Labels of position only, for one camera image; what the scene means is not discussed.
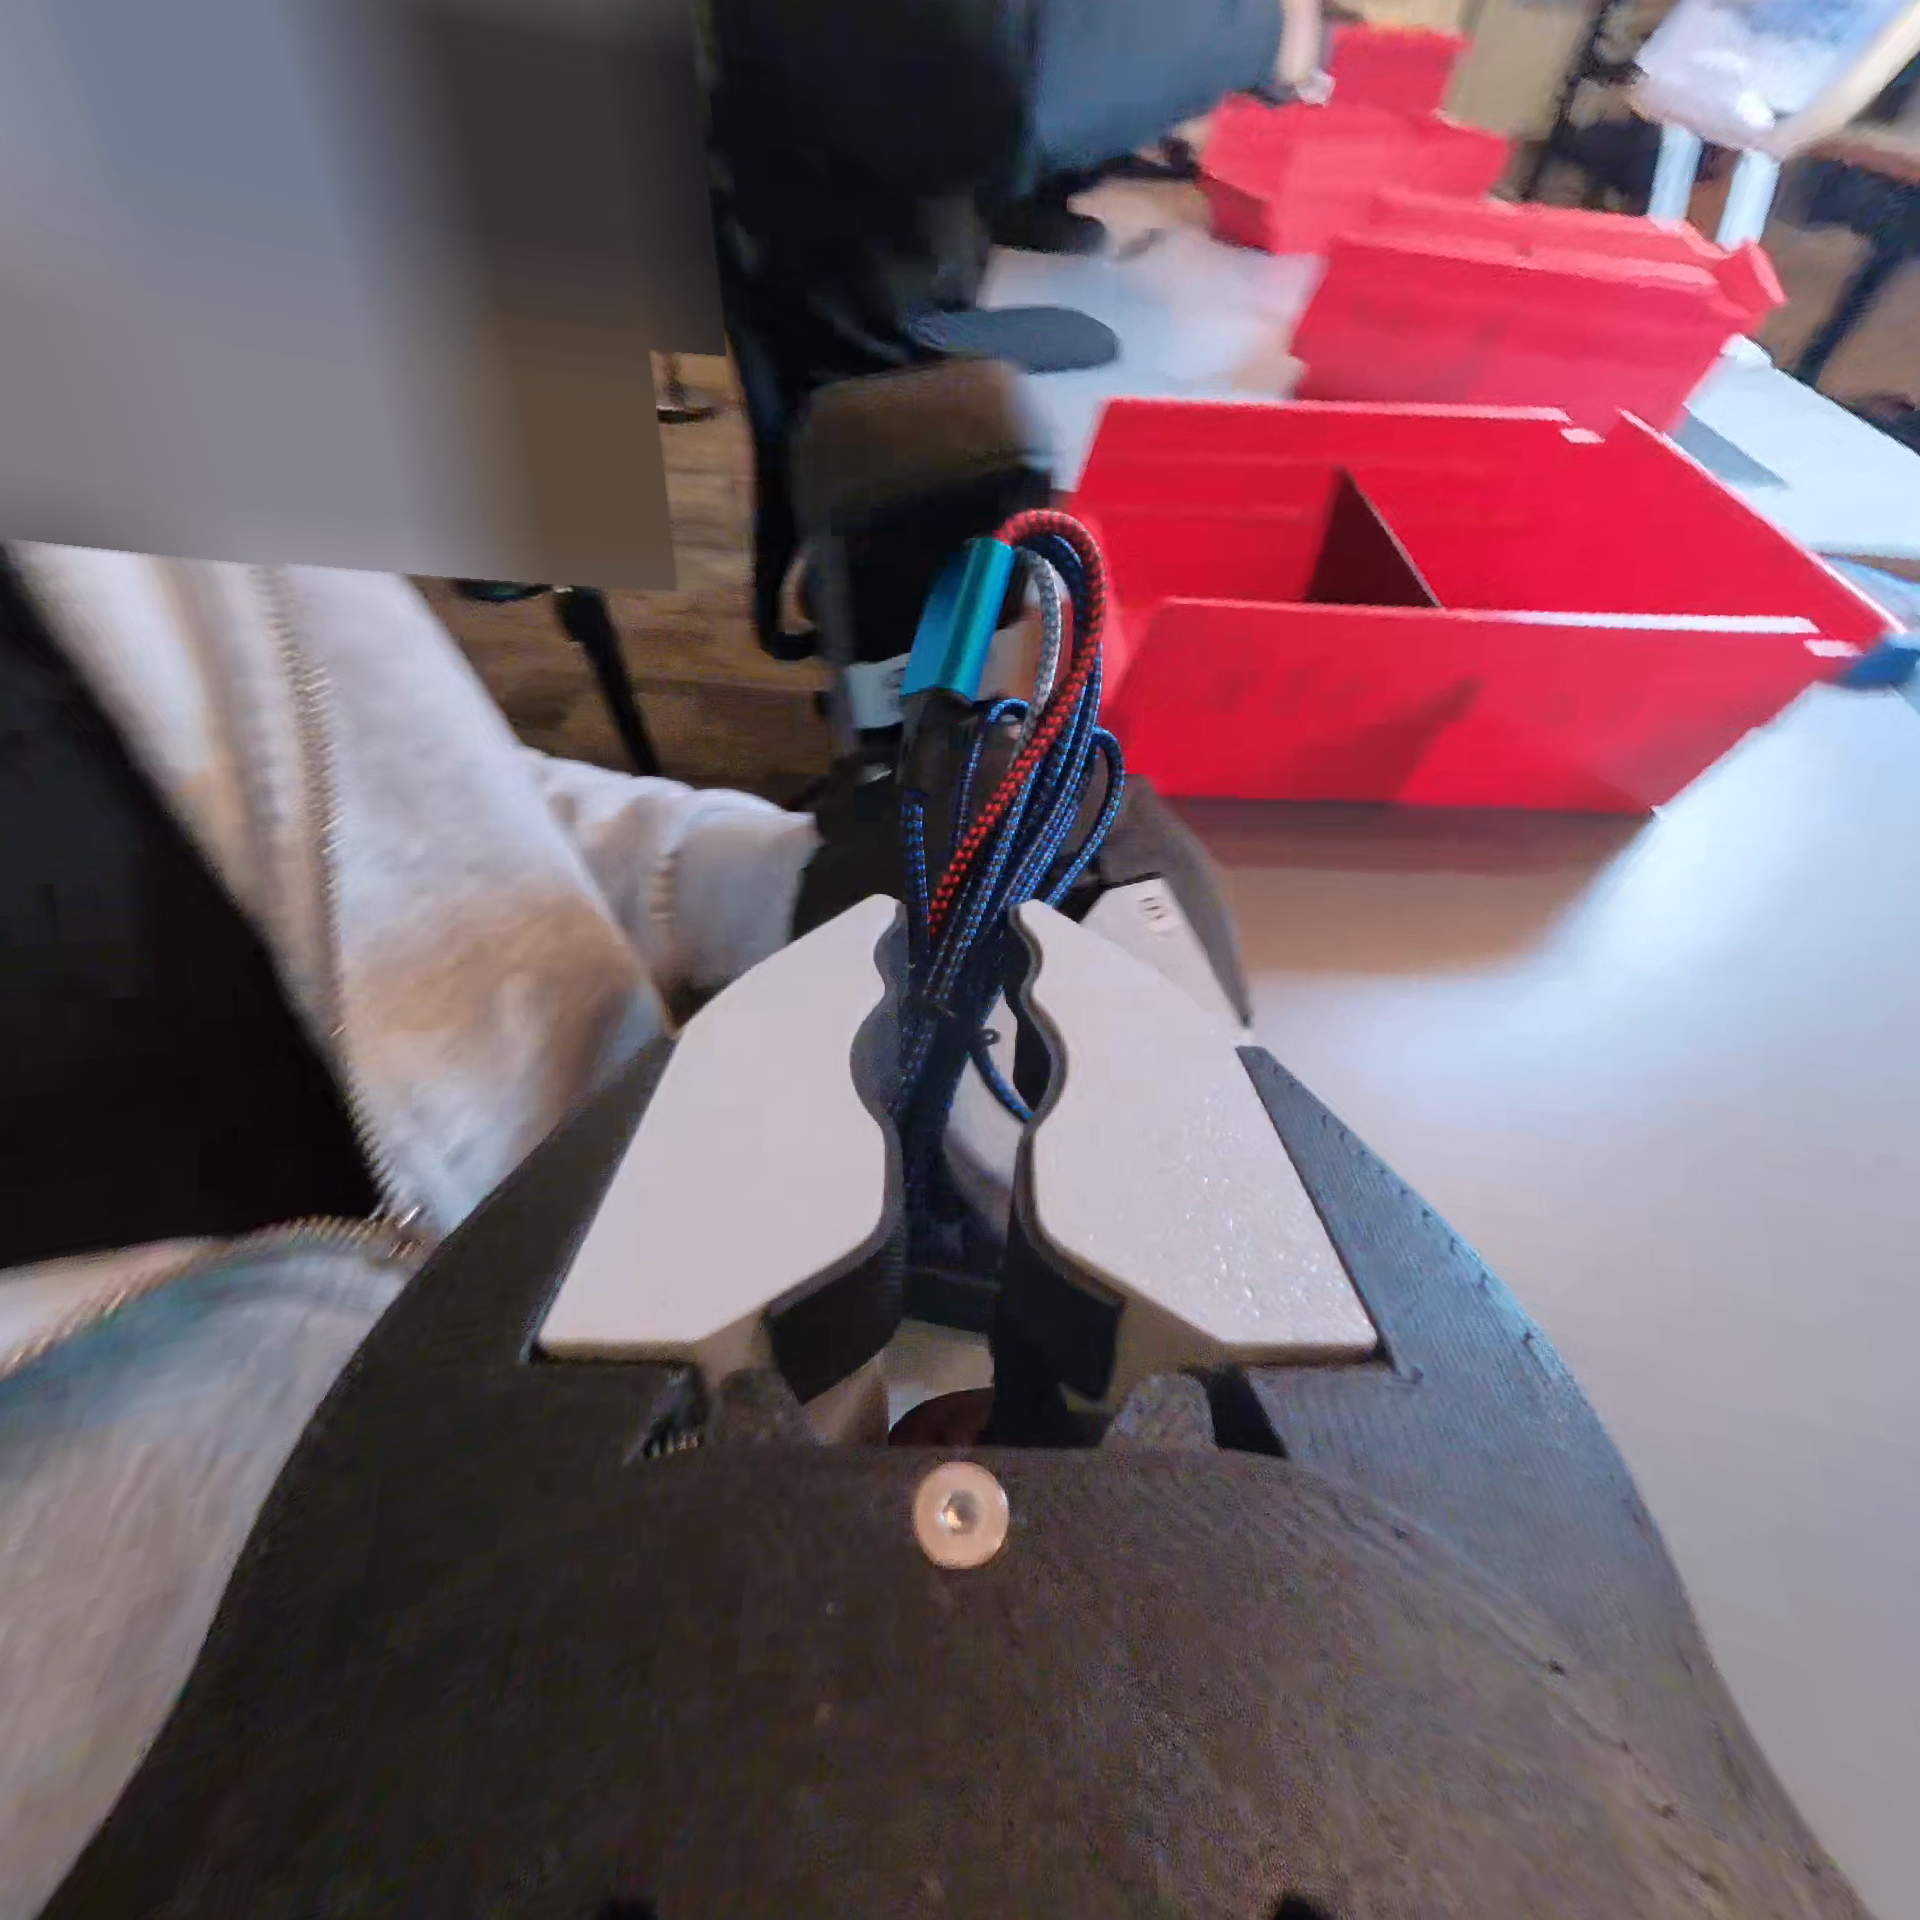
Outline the person's left forearm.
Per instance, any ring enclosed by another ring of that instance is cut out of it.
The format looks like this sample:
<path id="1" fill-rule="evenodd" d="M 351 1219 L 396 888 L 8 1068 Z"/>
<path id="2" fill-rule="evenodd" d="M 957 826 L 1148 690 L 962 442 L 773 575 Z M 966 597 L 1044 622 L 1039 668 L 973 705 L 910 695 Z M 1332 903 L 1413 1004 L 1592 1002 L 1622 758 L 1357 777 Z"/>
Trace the person's left forearm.
<path id="1" fill-rule="evenodd" d="M 758 792 L 523 758 L 672 1025 L 795 942 L 812 813 Z"/>

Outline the red plastic bin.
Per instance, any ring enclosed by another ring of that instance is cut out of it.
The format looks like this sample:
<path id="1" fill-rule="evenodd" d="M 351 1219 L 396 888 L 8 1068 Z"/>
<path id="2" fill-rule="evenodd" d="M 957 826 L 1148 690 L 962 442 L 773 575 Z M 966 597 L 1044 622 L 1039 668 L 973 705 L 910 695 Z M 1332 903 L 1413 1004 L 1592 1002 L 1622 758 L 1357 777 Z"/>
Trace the red plastic bin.
<path id="1" fill-rule="evenodd" d="M 1549 406 L 1674 428 L 1784 303 L 1759 240 L 1691 224 L 1381 188 L 1326 240 L 1289 354 L 1296 400 Z"/>
<path id="2" fill-rule="evenodd" d="M 1221 103 L 1200 156 L 1210 233 L 1274 257 L 1323 254 L 1384 188 L 1486 197 L 1507 143 L 1443 112 L 1467 54 L 1467 35 L 1348 23 L 1332 35 L 1321 103 Z"/>
<path id="3" fill-rule="evenodd" d="M 1167 798 L 1645 817 L 1893 634 L 1637 417 L 1114 396 L 1069 505 Z"/>

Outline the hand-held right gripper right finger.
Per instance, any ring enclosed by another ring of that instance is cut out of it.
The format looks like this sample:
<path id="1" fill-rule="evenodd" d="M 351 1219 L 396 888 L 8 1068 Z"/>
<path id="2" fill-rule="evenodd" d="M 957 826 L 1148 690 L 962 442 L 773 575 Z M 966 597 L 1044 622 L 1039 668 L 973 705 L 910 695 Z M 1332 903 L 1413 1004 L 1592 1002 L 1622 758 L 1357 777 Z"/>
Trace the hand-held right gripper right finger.
<path id="1" fill-rule="evenodd" d="M 1020 1127 L 996 1443 L 1085 1447 L 1162 1377 L 1343 1368 L 1381 1326 L 1255 1064 L 1185 987 L 1059 905 L 1013 913 Z"/>

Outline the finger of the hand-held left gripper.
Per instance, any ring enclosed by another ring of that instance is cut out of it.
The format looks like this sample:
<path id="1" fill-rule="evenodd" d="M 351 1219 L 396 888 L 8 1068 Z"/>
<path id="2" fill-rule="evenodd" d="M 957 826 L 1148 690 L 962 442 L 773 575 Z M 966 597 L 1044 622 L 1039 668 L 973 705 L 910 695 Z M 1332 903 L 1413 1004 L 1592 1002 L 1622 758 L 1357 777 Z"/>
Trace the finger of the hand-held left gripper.
<path id="1" fill-rule="evenodd" d="M 1205 987 L 1205 944 L 1165 875 L 1103 888 L 1081 929 L 1148 963 L 1185 988 Z"/>

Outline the person's black shirt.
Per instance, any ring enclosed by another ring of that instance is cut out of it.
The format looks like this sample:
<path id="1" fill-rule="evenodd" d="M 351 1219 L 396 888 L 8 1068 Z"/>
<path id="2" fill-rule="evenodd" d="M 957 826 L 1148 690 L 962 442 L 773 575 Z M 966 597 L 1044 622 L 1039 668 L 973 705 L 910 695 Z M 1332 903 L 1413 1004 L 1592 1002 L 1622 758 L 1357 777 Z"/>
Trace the person's black shirt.
<path id="1" fill-rule="evenodd" d="M 3 563 L 3 1267 L 378 1208 L 264 942 Z"/>

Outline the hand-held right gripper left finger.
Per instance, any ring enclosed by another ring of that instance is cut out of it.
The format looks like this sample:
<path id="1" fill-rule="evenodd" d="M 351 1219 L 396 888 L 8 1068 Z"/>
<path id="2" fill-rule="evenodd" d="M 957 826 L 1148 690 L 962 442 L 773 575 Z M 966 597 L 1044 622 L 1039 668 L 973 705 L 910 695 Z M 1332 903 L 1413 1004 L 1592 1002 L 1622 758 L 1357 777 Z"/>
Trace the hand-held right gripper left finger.
<path id="1" fill-rule="evenodd" d="M 779 1373 L 821 1403 L 903 1317 L 908 913 L 851 903 L 672 1043 L 537 1330 L 550 1359 Z"/>

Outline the blue cable plug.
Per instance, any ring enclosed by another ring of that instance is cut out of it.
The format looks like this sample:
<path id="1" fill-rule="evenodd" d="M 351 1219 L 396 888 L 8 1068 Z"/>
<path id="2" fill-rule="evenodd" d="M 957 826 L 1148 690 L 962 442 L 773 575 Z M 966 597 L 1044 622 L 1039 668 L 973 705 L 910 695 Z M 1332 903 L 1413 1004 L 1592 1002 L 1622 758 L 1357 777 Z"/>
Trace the blue cable plug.
<path id="1" fill-rule="evenodd" d="M 899 675 L 903 711 L 931 695 L 974 703 L 1013 580 L 1017 546 L 997 535 L 968 541 L 943 566 Z"/>

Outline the dark foam pad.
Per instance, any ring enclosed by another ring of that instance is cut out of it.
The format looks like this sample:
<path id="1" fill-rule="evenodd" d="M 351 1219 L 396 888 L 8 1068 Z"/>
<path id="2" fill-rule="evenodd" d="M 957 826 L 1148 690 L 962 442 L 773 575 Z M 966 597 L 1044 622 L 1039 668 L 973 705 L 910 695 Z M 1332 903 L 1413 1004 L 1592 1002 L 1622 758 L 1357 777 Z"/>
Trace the dark foam pad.
<path id="1" fill-rule="evenodd" d="M 945 364 L 1010 364 L 1020 372 L 1103 369 L 1123 354 L 1112 326 L 1073 306 L 943 306 L 908 341 Z"/>

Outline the instruction poster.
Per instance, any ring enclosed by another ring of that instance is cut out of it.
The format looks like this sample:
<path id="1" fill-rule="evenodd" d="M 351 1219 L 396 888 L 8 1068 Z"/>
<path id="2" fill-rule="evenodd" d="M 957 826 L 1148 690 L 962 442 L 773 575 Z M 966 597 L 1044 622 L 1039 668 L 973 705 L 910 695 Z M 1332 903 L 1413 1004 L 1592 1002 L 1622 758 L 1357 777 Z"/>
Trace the instruction poster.
<path id="1" fill-rule="evenodd" d="M 1793 158 L 1852 126 L 1915 59 L 1915 5 L 1674 5 L 1631 105 L 1729 152 Z"/>

